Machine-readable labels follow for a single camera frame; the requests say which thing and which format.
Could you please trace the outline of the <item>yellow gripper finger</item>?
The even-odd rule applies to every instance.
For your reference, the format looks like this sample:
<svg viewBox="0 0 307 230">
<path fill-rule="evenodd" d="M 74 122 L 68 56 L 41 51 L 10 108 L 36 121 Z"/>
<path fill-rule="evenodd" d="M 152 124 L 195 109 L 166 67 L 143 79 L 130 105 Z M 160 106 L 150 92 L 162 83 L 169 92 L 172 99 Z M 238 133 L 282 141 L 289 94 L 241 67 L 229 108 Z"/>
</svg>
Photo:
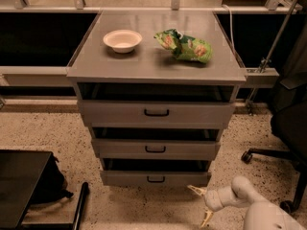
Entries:
<svg viewBox="0 0 307 230">
<path fill-rule="evenodd" d="M 209 209 L 206 209 L 204 211 L 204 217 L 201 223 L 201 228 L 204 228 L 207 225 L 208 221 L 211 220 L 212 217 L 213 217 L 213 212 Z"/>
<path fill-rule="evenodd" d="M 188 185 L 187 188 L 192 190 L 198 196 L 205 196 L 206 192 L 207 192 L 207 190 L 205 188 L 196 187 L 196 186 L 193 186 L 193 185 Z"/>
</svg>

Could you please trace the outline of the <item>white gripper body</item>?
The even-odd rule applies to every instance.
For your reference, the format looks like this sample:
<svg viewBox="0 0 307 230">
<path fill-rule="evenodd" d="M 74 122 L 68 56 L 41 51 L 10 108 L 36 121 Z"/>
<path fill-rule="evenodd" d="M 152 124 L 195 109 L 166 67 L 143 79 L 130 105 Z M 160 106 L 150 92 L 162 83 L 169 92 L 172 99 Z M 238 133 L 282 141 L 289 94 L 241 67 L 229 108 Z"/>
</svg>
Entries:
<svg viewBox="0 0 307 230">
<path fill-rule="evenodd" d="M 236 199 L 237 197 L 230 186 L 209 190 L 204 196 L 205 205 L 213 212 L 221 211 L 228 206 L 234 206 Z"/>
</svg>

